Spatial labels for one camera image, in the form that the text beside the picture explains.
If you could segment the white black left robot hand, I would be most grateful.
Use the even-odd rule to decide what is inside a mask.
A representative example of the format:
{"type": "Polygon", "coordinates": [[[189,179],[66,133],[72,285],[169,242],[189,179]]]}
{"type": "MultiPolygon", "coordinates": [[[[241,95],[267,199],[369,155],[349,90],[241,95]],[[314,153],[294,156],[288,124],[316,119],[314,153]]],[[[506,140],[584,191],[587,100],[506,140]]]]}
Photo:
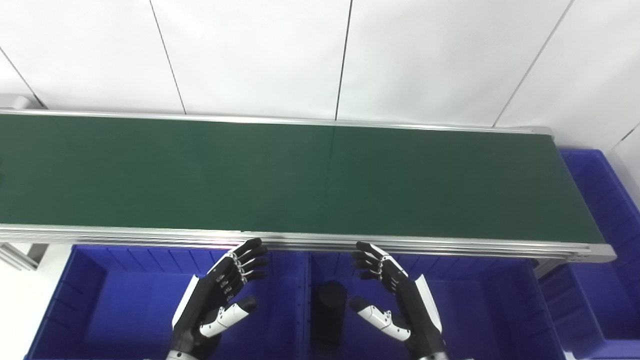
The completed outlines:
{"type": "Polygon", "coordinates": [[[222,255],[204,276],[192,276],[171,320],[168,360],[209,360],[222,333],[258,307],[258,299],[234,297],[250,281],[263,280],[268,264],[261,238],[251,238],[222,255]]]}

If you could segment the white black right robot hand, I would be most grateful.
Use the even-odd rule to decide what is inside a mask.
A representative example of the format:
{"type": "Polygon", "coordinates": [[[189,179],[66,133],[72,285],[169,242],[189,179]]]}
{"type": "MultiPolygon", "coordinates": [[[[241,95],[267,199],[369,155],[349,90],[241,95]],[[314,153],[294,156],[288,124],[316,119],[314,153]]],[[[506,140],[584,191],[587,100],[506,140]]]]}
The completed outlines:
{"type": "Polygon", "coordinates": [[[400,313],[382,311],[359,295],[349,300],[350,309],[388,337],[402,342],[411,360],[447,360],[441,317],[425,276],[412,280],[390,253],[375,244],[357,241],[355,248],[351,257],[359,278],[379,281],[394,296],[400,313]]]}

